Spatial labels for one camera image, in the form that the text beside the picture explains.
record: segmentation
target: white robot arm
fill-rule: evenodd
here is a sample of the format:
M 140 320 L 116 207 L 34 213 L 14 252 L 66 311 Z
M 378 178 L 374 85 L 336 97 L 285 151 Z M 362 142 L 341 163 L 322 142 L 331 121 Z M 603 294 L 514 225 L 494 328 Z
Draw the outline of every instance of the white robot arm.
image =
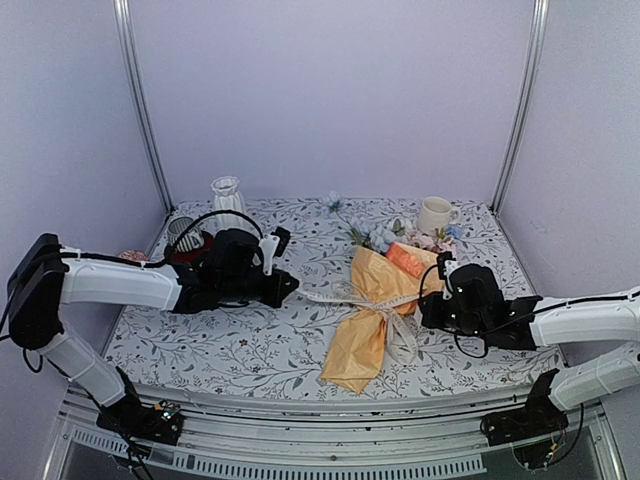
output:
M 508 301 L 487 267 L 460 265 L 450 254 L 442 254 L 438 271 L 445 292 L 419 300 L 422 325 L 427 328 L 482 338 L 487 349 L 627 341 L 589 362 L 540 375 L 525 407 L 485 417 L 482 430 L 490 444 L 565 428 L 565 410 L 640 383 L 640 287 L 584 298 L 532 296 Z
M 298 287 L 273 267 L 288 240 L 289 232 L 280 228 L 260 240 L 243 230 L 224 230 L 192 264 L 174 263 L 171 256 L 145 264 L 64 248 L 55 235 L 44 234 L 9 279 L 0 332 L 8 320 L 15 344 L 35 350 L 84 387 L 100 407 L 99 426 L 175 445 L 182 427 L 179 407 L 143 406 L 124 372 L 59 318 L 59 305 L 98 302 L 196 313 L 255 300 L 278 308 Z

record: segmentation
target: ribbon bow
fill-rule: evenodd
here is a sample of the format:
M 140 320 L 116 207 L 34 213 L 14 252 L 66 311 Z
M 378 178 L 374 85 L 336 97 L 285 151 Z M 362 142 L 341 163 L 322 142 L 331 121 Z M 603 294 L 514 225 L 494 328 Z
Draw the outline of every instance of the ribbon bow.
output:
M 381 314 L 386 325 L 386 351 L 389 356 L 402 365 L 413 363 L 418 355 L 418 341 L 404 319 L 394 310 L 394 307 L 417 300 L 418 295 L 403 295 L 375 303 L 367 297 L 360 287 L 348 281 L 335 282 L 333 284 L 333 292 L 333 295 L 326 295 L 298 289 L 298 293 L 314 302 L 348 303 Z M 411 318 L 420 326 L 418 315 L 414 315 Z

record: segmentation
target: white vase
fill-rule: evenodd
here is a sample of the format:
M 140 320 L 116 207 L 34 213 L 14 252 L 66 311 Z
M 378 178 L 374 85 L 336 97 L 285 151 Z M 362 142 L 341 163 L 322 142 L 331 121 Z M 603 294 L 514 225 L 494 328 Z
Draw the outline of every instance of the white vase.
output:
M 239 183 L 240 181 L 236 177 L 220 177 L 213 181 L 211 190 L 215 195 L 213 198 L 214 210 L 234 210 L 246 215 L 247 207 L 244 204 L 244 197 L 238 190 Z M 218 230 L 240 228 L 251 231 L 247 221 L 237 215 L 217 215 L 215 219 Z

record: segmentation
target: lavender backdrop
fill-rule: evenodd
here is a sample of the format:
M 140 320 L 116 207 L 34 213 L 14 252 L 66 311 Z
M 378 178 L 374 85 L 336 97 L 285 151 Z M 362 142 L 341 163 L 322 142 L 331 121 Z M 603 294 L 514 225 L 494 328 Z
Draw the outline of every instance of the lavender backdrop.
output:
M 533 2 L 139 0 L 132 18 L 176 202 L 246 196 L 489 201 Z
M 640 4 L 552 2 L 533 104 L 502 213 L 542 295 L 640 283 Z M 612 345 L 575 345 L 573 362 Z M 640 388 L 604 398 L 630 478 Z
M 43 232 L 91 251 L 145 249 L 163 212 L 142 147 L 111 2 L 0 2 L 0 286 Z M 0 294 L 4 308 L 4 293 Z M 66 318 L 95 346 L 114 309 Z M 42 475 L 66 381 L 0 344 L 0 478 Z

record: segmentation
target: white mug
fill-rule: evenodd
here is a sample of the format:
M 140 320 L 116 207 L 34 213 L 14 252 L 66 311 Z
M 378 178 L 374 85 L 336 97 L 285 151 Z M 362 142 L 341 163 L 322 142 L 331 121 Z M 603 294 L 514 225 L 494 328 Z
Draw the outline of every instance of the white mug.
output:
M 460 221 L 460 209 L 440 197 L 428 197 L 422 201 L 418 228 L 427 235 L 435 235 L 436 229 Z
M 185 231 L 191 223 L 193 223 L 193 219 L 189 217 L 178 217 L 173 220 L 167 227 L 167 240 L 169 244 L 173 245 L 180 234 Z M 204 237 L 202 236 L 200 227 L 196 226 L 189 230 L 175 247 L 176 250 L 181 253 L 191 252 L 192 250 L 204 247 Z

